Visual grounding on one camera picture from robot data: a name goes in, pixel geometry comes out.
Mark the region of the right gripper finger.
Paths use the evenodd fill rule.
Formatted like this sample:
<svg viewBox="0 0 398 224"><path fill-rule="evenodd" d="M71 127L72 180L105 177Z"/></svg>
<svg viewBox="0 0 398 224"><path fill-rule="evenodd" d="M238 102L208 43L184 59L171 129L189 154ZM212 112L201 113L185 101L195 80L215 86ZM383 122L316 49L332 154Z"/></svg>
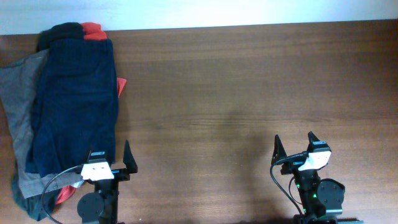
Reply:
<svg viewBox="0 0 398 224"><path fill-rule="evenodd" d="M285 159L287 158L285 149L282 145L282 141L280 140L280 137L278 134L275 135L274 138L274 151L272 154L272 160L271 164L272 165L281 165L285 162Z"/></svg>
<svg viewBox="0 0 398 224"><path fill-rule="evenodd" d="M308 133L308 147L307 147L307 151L308 152L313 152L317 147L318 147L318 142L320 141L316 135L314 135L314 133L312 131L310 131Z"/></svg>

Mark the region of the navy blue shorts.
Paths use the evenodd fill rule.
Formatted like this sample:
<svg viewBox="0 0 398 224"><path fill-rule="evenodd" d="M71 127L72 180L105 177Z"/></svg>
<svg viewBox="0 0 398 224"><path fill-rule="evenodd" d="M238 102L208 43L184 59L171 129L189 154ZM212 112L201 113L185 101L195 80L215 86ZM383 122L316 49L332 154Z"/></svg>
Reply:
<svg viewBox="0 0 398 224"><path fill-rule="evenodd" d="M52 42L32 107L25 171L45 177L83 164L89 152L116 159L119 100L111 40Z"/></svg>

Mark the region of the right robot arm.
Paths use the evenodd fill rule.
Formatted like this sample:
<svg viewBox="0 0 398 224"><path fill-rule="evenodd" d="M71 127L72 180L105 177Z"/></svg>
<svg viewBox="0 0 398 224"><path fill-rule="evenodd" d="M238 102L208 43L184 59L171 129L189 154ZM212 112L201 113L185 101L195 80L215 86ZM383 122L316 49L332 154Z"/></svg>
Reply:
<svg viewBox="0 0 398 224"><path fill-rule="evenodd" d="M331 149L325 141L319 140L312 132L308 133L306 151L288 156L278 135L274 138L270 175L276 186L288 197L298 210L293 221L305 223L338 223L337 216L343 213L345 186L333 179L321 179L318 171L324 168L331 157ZM273 175L273 168L281 166L282 175L293 177L300 202L286 191Z"/></svg>

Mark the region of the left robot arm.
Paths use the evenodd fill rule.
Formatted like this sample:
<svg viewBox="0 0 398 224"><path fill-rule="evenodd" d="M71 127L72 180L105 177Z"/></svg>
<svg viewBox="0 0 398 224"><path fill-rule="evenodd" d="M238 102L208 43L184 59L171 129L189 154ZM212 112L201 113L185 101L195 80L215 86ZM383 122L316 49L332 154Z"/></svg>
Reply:
<svg viewBox="0 0 398 224"><path fill-rule="evenodd" d="M81 176L94 185L94 191L80 199L77 212L82 224L117 224L119 184L130 180L138 167L129 142L124 144L122 169L111 169L104 152L90 152L87 163L83 164Z"/></svg>

